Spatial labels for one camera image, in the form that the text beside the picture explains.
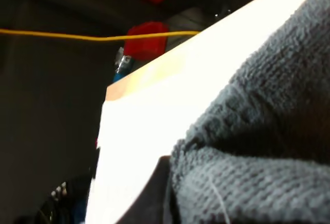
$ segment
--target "dark wall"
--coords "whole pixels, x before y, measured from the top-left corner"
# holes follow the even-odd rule
[[[110,35],[41,0],[0,0],[0,27]],[[88,171],[120,43],[0,36],[0,222],[29,214],[58,184]]]

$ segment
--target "gray towel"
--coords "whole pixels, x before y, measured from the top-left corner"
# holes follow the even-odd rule
[[[181,221],[330,223],[329,163],[330,0],[307,0],[174,148]]]

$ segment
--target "blue object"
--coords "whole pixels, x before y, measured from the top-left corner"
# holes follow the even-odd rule
[[[112,82],[116,82],[127,76],[130,73],[133,64],[134,60],[131,56],[123,55],[122,57],[117,58],[115,62],[117,68]]]

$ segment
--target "black object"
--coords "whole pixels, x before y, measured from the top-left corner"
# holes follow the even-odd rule
[[[161,157],[149,182],[117,224],[175,224],[175,198],[171,187],[170,157]]]

